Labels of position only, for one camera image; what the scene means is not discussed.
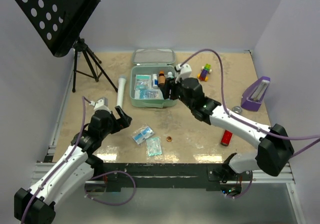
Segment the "brown bottle orange cap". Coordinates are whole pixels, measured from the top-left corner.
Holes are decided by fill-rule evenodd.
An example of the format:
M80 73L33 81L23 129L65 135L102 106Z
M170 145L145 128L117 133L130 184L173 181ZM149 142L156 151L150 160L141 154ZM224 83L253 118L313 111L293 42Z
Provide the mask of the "brown bottle orange cap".
M161 87L165 84L166 77L164 71L160 71L158 75L158 86Z

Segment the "teal header small packet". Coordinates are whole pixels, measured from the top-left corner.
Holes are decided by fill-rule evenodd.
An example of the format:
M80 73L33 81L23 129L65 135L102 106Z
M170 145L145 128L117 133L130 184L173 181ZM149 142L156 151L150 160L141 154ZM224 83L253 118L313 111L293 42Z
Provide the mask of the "teal header small packet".
M150 89L152 87L151 83L152 83L151 75L137 74L135 76L135 89L136 90Z

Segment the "blue white swab packet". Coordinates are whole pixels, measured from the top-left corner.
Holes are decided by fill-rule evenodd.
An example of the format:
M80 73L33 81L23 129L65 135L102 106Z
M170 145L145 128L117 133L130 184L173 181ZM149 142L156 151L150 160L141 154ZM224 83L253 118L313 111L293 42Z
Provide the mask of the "blue white swab packet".
M136 142L136 144L140 145L150 137L154 135L154 131L147 125L142 126L140 129L135 131L133 133L133 140Z

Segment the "mint green medicine case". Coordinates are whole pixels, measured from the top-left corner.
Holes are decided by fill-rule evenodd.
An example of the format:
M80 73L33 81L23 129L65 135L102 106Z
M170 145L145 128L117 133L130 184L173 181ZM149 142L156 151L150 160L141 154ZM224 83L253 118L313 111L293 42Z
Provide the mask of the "mint green medicine case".
M175 77L176 54L171 49L137 49L132 55L129 96L138 108L172 107L176 100L165 99L158 87L159 74Z

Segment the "green dotted plaster packet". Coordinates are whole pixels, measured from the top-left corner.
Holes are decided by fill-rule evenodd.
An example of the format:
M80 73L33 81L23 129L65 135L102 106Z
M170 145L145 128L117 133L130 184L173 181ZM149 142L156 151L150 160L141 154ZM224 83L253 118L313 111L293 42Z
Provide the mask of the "green dotted plaster packet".
M161 139L153 137L146 140L148 156L162 155Z

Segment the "large blue mask packet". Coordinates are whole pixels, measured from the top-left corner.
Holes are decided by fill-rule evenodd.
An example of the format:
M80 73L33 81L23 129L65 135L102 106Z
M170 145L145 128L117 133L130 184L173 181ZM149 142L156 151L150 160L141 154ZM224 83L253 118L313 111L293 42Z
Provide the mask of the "large blue mask packet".
M163 100L163 94L160 89L137 89L134 96L138 100Z

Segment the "white green label bottle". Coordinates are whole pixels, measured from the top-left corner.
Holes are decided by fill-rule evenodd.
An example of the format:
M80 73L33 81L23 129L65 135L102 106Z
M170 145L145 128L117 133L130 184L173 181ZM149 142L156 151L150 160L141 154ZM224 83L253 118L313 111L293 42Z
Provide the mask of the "white green label bottle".
M167 73L167 77L170 78L170 79L173 79L174 78L173 73L172 72L168 72Z

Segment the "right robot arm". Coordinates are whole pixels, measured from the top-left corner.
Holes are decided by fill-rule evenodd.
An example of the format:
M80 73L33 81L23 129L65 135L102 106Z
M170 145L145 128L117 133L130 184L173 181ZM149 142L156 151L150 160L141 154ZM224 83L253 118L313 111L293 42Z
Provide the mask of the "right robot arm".
M269 127L259 124L225 108L204 94L197 79L186 78L176 82L168 78L159 88L165 99L182 101L195 119L227 130L256 149L252 153L231 154L222 164L221 176L226 179L235 180L241 173L252 170L278 176L293 156L293 146L281 125Z

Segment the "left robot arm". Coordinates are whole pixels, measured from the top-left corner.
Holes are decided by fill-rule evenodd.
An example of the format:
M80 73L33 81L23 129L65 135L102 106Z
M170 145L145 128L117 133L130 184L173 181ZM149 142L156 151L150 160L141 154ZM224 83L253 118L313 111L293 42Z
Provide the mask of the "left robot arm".
M102 141L131 124L132 118L117 106L119 119L106 106L83 124L59 161L29 189L14 195L14 215L21 223L52 223L56 211L80 185L103 176L103 161L94 156Z

